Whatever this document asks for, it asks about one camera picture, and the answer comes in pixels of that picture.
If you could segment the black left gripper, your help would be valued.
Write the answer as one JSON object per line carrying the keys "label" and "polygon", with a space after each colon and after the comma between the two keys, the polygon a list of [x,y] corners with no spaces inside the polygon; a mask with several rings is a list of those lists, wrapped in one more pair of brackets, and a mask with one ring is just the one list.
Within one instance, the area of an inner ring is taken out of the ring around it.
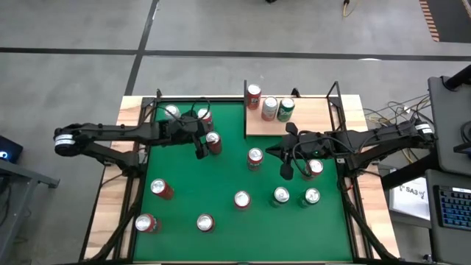
{"label": "black left gripper", "polygon": [[196,158],[203,159],[208,155],[208,146],[201,142],[201,137],[209,132],[209,126],[192,110],[175,116],[168,108],[163,108],[171,119],[159,121],[159,138],[157,144],[161,146],[194,144]]}

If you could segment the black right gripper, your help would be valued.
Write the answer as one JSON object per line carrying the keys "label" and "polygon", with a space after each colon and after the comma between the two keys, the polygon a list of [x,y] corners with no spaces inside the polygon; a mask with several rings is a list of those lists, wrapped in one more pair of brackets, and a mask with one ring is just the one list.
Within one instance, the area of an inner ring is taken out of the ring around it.
{"label": "black right gripper", "polygon": [[266,148],[266,153],[274,155],[282,160],[280,175],[285,180],[292,180],[294,169],[292,162],[298,168],[302,176],[306,174],[305,165],[310,159],[320,160],[331,155],[331,144],[327,136],[320,132],[307,130],[299,131],[297,126],[288,122],[287,134],[282,137],[281,143]]}

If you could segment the red Fanta can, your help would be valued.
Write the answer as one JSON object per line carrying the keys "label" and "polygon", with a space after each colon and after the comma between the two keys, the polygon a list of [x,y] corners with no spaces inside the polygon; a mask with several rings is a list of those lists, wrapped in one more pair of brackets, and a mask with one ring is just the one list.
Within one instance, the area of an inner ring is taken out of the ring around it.
{"label": "red Fanta can", "polygon": [[305,165],[305,172],[306,174],[303,176],[303,179],[306,181],[310,181],[315,179],[323,172],[323,163],[321,160],[317,159],[310,159]]}
{"label": "red Fanta can", "polygon": [[237,209],[242,210],[249,207],[251,203],[251,197],[246,191],[237,191],[233,201]]}
{"label": "red Fanta can", "polygon": [[260,104],[261,87],[257,84],[250,84],[247,87],[247,107],[250,110],[257,109]]}
{"label": "red Fanta can", "polygon": [[259,148],[251,148],[247,153],[247,167],[251,171],[257,171],[263,162],[263,151]]}
{"label": "red Fanta can", "polygon": [[156,233],[160,229],[160,220],[150,213],[143,213],[136,218],[135,228],[142,233]]}
{"label": "red Fanta can", "polygon": [[201,108],[197,112],[198,118],[202,120],[204,124],[208,126],[210,131],[213,131],[213,116],[212,112],[207,108]]}

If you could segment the red Coca-Cola Star Wars can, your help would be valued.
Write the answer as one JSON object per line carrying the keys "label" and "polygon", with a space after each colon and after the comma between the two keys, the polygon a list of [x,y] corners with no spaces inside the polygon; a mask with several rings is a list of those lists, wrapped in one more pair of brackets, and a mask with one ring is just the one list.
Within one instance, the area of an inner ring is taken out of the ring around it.
{"label": "red Coca-Cola Star Wars can", "polygon": [[208,145],[208,149],[215,155],[218,155],[222,151],[222,141],[220,135],[215,132],[209,132],[206,136],[206,144]]}
{"label": "red Coca-Cola Star Wars can", "polygon": [[210,214],[203,213],[198,216],[196,220],[196,226],[203,233],[208,233],[215,228],[216,222]]}

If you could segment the green Sprite can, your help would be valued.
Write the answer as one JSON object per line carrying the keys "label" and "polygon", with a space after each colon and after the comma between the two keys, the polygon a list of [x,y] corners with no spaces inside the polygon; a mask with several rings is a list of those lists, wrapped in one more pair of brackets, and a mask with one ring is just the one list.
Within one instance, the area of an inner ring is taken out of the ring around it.
{"label": "green Sprite can", "polygon": [[297,202],[301,208],[307,208],[320,201],[321,194],[316,188],[307,188],[300,193]]}
{"label": "green Sprite can", "polygon": [[282,99],[277,110],[277,120],[281,122],[287,122],[291,118],[294,107],[295,102],[292,98]]}
{"label": "green Sprite can", "polygon": [[290,198],[288,190],[282,186],[279,186],[274,189],[271,198],[271,205],[275,208],[279,208],[282,205],[285,205]]}

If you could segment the silver can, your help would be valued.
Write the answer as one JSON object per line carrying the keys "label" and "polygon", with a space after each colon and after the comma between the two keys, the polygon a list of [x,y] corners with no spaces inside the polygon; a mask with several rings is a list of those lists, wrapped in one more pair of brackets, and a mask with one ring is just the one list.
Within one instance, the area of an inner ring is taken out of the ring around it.
{"label": "silver can", "polygon": [[277,114],[278,101],[276,98],[266,97],[262,104],[261,118],[265,121],[272,121]]}
{"label": "silver can", "polygon": [[165,117],[169,120],[179,119],[181,117],[180,109],[176,105],[167,105],[163,111]]}

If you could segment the green table mat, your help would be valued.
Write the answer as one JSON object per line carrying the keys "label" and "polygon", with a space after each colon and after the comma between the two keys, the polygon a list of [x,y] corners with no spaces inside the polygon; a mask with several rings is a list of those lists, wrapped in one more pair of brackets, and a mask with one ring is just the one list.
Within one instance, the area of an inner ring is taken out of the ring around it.
{"label": "green table mat", "polygon": [[[193,144],[157,146],[150,152],[148,182],[164,179],[173,189],[170,200],[145,188],[141,210],[160,220],[156,233],[139,233],[136,261],[350,261],[346,219],[337,187],[336,165],[325,160],[323,172],[312,181],[300,174],[292,180],[280,176],[281,162],[267,155],[257,171],[247,167],[251,148],[265,149],[277,137],[244,135],[240,103],[211,105],[222,152],[197,159]],[[279,208],[271,205],[272,193],[282,186],[290,194]],[[307,188],[316,188],[317,204],[301,208],[297,199]],[[251,197],[248,208],[234,204],[237,191]],[[210,214],[215,228],[203,233],[196,226],[199,215]]]}

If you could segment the red soda can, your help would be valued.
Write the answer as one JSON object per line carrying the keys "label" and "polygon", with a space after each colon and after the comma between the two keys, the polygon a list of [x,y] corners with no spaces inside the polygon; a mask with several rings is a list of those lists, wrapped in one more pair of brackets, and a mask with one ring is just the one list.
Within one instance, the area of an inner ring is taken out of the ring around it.
{"label": "red soda can", "polygon": [[153,180],[150,189],[154,195],[165,200],[170,200],[174,196],[174,189],[164,179]]}

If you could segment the white paper sign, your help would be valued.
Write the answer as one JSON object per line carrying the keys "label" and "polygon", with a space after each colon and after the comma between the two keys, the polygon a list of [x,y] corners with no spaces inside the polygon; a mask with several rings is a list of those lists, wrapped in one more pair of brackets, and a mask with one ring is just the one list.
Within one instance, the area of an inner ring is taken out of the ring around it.
{"label": "white paper sign", "polygon": [[389,191],[389,209],[430,220],[427,182],[424,177],[403,183]]}

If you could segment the grey side table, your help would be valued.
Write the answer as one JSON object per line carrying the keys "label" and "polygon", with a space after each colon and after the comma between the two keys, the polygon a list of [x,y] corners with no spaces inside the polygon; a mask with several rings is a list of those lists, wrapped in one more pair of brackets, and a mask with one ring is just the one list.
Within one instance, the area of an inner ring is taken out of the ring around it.
{"label": "grey side table", "polygon": [[0,265],[5,261],[38,184],[56,188],[60,181],[0,160]]}

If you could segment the grey desk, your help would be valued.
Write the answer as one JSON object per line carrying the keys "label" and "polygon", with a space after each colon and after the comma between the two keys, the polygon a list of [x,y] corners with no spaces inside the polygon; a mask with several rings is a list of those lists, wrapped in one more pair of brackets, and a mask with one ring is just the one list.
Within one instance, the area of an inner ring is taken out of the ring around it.
{"label": "grey desk", "polygon": [[434,186],[471,189],[471,178],[429,169],[425,172],[431,219],[432,256],[451,265],[471,265],[471,231],[441,227],[433,195]]}
{"label": "grey desk", "polygon": [[428,79],[431,109],[438,138],[436,150],[443,171],[471,176],[471,158],[453,151],[463,143],[461,126],[471,121],[471,85],[449,91],[438,77]]}

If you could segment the black backlit keyboard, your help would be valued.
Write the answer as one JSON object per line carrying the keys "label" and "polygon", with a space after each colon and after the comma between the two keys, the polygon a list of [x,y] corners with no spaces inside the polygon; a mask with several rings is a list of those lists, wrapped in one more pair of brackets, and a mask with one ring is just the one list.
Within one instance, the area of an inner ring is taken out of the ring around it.
{"label": "black backlit keyboard", "polygon": [[471,231],[471,189],[435,185],[433,195],[441,227]]}

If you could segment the black pole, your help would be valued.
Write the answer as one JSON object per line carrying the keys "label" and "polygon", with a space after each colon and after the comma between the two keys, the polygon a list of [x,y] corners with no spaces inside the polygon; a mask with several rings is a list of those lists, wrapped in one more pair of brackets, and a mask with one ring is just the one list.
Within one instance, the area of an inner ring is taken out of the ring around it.
{"label": "black pole", "polygon": [[441,77],[443,86],[449,91],[457,91],[462,85],[471,85],[471,64],[451,77]]}

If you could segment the black orange-striped floor mat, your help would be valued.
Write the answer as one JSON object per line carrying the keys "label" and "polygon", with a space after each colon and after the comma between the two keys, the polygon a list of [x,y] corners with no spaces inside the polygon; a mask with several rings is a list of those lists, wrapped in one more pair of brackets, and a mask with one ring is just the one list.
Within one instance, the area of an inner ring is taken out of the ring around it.
{"label": "black orange-striped floor mat", "polygon": [[471,0],[419,0],[436,42],[471,43]]}

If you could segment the wooden shelf with black frame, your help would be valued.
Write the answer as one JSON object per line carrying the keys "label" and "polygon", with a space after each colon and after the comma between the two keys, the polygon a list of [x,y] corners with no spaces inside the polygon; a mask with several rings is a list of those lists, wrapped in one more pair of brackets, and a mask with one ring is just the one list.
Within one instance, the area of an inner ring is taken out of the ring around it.
{"label": "wooden shelf with black frame", "polygon": [[[288,95],[274,95],[277,103],[283,99],[294,102],[294,112],[289,119],[299,130],[324,132],[345,128],[345,115],[338,82],[334,82],[325,95],[301,95],[294,88]],[[281,136],[286,133],[286,123],[276,118],[262,118],[262,107],[249,107],[250,97],[244,92],[245,136]]]}

